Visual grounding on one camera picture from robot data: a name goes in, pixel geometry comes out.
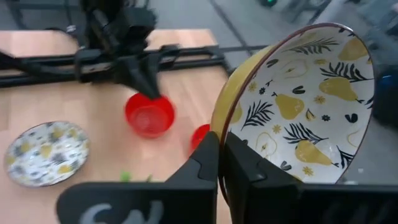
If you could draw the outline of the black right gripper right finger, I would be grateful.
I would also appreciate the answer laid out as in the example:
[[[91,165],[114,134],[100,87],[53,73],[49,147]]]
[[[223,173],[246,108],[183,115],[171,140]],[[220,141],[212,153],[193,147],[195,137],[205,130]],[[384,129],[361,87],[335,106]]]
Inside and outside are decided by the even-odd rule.
[[[398,224],[398,186],[304,184],[233,133],[222,160],[233,224]]]

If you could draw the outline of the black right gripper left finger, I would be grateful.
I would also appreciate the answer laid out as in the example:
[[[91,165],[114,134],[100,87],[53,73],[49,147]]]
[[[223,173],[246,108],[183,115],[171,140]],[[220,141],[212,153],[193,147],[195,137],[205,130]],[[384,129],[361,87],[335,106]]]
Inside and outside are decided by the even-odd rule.
[[[206,134],[164,182],[85,182],[62,192],[61,224],[215,224],[219,139]]]

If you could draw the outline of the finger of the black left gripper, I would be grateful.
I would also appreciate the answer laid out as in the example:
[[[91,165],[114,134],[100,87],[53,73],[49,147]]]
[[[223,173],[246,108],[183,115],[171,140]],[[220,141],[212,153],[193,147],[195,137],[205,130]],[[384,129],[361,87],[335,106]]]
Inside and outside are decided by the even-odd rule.
[[[141,70],[134,58],[119,59],[119,83],[137,90],[148,98],[154,98],[154,86],[148,74]]]
[[[160,91],[157,81],[157,73],[159,71],[159,56],[147,55],[140,61],[140,73],[142,76],[142,92],[150,99],[160,97]]]

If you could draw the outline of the red plastic mini bowl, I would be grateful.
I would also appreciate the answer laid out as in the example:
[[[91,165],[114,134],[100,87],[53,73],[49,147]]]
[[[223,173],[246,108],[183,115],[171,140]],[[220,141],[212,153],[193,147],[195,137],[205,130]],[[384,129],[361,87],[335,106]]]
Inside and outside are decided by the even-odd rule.
[[[124,114],[131,129],[144,138],[160,137],[175,121],[175,108],[164,95],[152,100],[136,93],[124,105]]]
[[[197,146],[201,143],[201,141],[206,136],[207,132],[210,130],[209,124],[203,124],[194,130],[193,134],[190,138],[190,149],[188,151],[189,154],[192,154]]]

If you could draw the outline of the pear print ceramic bowl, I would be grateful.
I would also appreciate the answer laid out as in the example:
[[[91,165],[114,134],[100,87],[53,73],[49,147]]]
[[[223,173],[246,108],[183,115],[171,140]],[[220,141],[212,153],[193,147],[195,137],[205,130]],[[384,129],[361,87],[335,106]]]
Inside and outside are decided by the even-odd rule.
[[[25,187],[55,185],[74,175],[86,162],[90,140],[69,121],[36,125],[20,134],[5,153],[5,169]]]
[[[368,48],[352,29],[305,26],[256,52],[221,89],[210,121],[298,180],[334,184],[366,134],[374,98]]]

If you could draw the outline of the green artificial potted plant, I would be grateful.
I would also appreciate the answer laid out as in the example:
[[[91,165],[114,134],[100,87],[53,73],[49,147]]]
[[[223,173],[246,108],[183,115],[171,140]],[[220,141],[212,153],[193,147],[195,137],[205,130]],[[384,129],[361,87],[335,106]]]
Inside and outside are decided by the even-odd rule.
[[[135,178],[131,172],[122,171],[120,175],[121,182],[151,182],[153,175],[150,174],[146,178]]]

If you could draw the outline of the dark blue rounded object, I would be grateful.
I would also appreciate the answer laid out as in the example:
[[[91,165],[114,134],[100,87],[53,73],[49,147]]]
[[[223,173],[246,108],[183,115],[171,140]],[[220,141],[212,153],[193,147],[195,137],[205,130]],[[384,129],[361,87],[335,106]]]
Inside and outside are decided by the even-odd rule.
[[[383,71],[376,80],[373,116],[398,129],[398,67]]]

